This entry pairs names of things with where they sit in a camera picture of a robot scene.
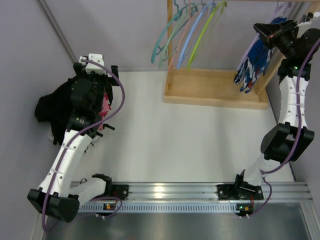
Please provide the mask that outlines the pink camouflage trousers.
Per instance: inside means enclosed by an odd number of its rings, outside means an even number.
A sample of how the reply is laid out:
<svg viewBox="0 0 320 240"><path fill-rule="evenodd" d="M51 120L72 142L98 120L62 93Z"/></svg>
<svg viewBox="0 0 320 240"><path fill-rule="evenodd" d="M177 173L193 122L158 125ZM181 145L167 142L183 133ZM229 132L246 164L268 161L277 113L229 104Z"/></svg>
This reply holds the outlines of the pink camouflage trousers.
<svg viewBox="0 0 320 240"><path fill-rule="evenodd" d="M99 115L104 120L111 110L112 110L112 108L111 108L111 104L109 101L109 97L108 97L107 93L104 93L103 101L102 101L102 109L101 109Z"/></svg>

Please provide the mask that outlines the black trousers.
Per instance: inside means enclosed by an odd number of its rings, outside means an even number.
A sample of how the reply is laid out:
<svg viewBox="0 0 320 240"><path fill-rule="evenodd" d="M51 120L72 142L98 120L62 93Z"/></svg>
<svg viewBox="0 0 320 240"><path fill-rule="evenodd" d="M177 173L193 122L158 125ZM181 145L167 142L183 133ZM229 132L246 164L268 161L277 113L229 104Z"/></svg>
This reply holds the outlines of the black trousers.
<svg viewBox="0 0 320 240"><path fill-rule="evenodd" d="M73 105L72 78L60 85L53 93L40 97L34 115L38 122L51 126L53 144L62 145L65 133L81 130L102 120L101 105Z"/></svg>

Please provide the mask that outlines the lime green hanger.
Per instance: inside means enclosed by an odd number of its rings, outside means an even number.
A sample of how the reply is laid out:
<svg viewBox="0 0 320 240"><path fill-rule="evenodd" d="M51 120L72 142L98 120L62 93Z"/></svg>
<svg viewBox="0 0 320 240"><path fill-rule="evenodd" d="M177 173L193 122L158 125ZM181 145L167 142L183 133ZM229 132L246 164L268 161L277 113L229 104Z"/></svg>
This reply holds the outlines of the lime green hanger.
<svg viewBox="0 0 320 240"><path fill-rule="evenodd" d="M207 3L205 5L205 7L202 9L202 11L199 13L199 15L197 16L195 22L193 23L193 26L191 28L191 30L188 33L187 39L185 41L185 44L182 48L179 60L178 60L178 64L177 67L180 67L181 63L184 61L184 56L185 56L185 50L191 40L191 37L194 35L194 31L198 28L198 24L201 21L201 19L204 17L205 12L208 10L208 8L211 7L210 9L210 15L208 17L208 19L206 20L198 38L197 41L195 42L191 55L189 57L186 69L189 70L191 67L191 64L193 63L193 61L195 60L199 50L202 48L205 40L207 39L207 37L209 36L209 34L211 33L211 31L213 30L213 28L215 27L216 23L219 21L221 15L223 14L225 8L227 7L227 2L225 0L223 0L222 2L215 4L214 1L211 1L209 3ZM211 21L213 20L214 16L216 15L217 11L220 10L220 14L217 17L217 19L215 20L214 24L212 25L211 29L209 30L208 34L205 35L208 26L211 24Z"/></svg>

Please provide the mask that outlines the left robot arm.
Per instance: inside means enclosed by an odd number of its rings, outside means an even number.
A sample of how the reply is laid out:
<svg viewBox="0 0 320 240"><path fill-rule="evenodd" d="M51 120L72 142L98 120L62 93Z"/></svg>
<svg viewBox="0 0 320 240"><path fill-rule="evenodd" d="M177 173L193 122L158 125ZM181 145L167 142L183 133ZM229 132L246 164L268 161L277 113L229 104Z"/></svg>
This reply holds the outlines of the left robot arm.
<svg viewBox="0 0 320 240"><path fill-rule="evenodd" d="M66 223L73 221L79 208L90 200L119 200L112 179L104 174L94 174L86 182L71 186L83 154L102 136L107 120L115 116L110 105L113 87L122 87L118 67L106 68L102 54L90 53L74 62L73 69L73 78L42 96L36 105L36 119L50 123L53 143L60 149L39 187L27 195L42 218Z"/></svg>

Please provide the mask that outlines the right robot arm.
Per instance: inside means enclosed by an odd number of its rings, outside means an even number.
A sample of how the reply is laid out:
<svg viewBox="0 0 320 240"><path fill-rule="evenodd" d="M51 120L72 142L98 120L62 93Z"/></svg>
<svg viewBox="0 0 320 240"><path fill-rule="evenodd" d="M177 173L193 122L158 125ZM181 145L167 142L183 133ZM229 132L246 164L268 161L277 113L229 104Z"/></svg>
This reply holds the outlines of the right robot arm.
<svg viewBox="0 0 320 240"><path fill-rule="evenodd" d="M262 183L289 162L296 161L315 137L305 118L306 90L311 60L320 48L320 30L311 22L256 23L254 30L269 50L277 48L284 59L278 68L281 106L279 119L262 139L261 156L236 175L226 199L262 200Z"/></svg>

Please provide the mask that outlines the lilac hanger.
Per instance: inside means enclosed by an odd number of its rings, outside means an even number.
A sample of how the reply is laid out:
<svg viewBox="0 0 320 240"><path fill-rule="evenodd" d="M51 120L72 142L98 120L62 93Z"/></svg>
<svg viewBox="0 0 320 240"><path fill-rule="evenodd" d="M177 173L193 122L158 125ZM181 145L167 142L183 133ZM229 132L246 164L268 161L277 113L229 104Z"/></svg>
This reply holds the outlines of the lilac hanger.
<svg viewBox="0 0 320 240"><path fill-rule="evenodd" d="M253 38L252 42L250 43L250 45L246 49L244 55L242 56L238 66L236 68L237 71L240 70L242 64L247 59L249 51L252 49L254 43L258 40L258 38L262 38L262 41L264 41L265 43L268 42L267 38L270 35L270 33L268 33L267 27L271 26L272 20L274 20L274 18L277 16L279 11L281 11L284 8L283 13L285 14L287 9L290 8L291 6L292 6L292 2L291 1L287 1L287 2L285 2L283 4L279 4L279 1L277 1L277 6L276 6L273 14L271 15L271 17L267 20L267 22L266 23L256 23L254 25L254 29L256 30L257 34L255 35L255 37Z"/></svg>

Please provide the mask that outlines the blue white red trousers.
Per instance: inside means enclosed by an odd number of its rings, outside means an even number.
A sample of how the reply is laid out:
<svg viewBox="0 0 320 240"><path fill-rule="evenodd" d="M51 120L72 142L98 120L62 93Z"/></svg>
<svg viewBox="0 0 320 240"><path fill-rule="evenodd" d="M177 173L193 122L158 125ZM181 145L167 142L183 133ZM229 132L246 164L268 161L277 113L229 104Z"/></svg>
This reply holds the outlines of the blue white red trousers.
<svg viewBox="0 0 320 240"><path fill-rule="evenodd" d="M240 92L249 93L258 79L266 73L274 50L265 46L258 36L237 69L233 83L242 84Z"/></svg>

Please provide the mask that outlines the mint green hanger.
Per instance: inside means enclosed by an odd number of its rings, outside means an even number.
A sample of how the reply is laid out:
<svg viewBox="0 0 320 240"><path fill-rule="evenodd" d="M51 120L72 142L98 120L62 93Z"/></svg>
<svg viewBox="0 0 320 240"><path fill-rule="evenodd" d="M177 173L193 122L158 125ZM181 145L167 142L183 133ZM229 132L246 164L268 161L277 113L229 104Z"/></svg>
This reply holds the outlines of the mint green hanger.
<svg viewBox="0 0 320 240"><path fill-rule="evenodd" d="M170 64L178 48L178 45L173 47L173 41L189 22L189 19L198 12L198 4L194 2L187 3L182 8L177 6L177 13L172 15L168 20L152 50L151 62L155 63L156 58L158 58L157 67L159 69L163 67L165 62L167 62L167 66L170 68Z"/></svg>

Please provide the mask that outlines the wooden clothes rack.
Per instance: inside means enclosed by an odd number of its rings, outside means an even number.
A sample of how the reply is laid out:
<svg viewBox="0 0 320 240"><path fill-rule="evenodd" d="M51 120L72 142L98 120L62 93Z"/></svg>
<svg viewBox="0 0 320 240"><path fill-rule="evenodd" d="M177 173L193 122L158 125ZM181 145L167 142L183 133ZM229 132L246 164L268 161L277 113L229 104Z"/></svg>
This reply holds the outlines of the wooden clothes rack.
<svg viewBox="0 0 320 240"><path fill-rule="evenodd" d="M200 106L265 109L269 101L266 87L275 75L284 56L275 51L263 74L249 93L240 92L241 86L234 84L237 66L245 51L256 36L253 26L256 22L270 19L275 8L291 0L226 0L227 6L219 21L204 41L189 69L186 69L190 55L199 34L202 31L211 11L211 6L193 32L193 36L184 52L183 62L177 68L179 58L197 16L193 18L186 31L185 40L180 45L174 58L171 72L167 72L164 101L173 104ZM289 17L290 8L284 13L283 8L276 17ZM216 12L205 35L220 15ZM181 38L182 29L173 40L175 48Z"/></svg>

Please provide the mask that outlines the aluminium mounting rail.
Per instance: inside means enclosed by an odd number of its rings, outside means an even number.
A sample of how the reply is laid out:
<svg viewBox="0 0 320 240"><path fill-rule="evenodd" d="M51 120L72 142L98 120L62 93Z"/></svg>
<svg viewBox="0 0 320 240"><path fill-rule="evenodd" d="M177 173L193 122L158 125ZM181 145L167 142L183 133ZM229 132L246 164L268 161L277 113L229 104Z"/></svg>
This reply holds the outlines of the aluminium mounting rail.
<svg viewBox="0 0 320 240"><path fill-rule="evenodd" d="M217 201L220 182L115 182L111 194L127 201ZM313 200L305 182L271 182L271 202Z"/></svg>

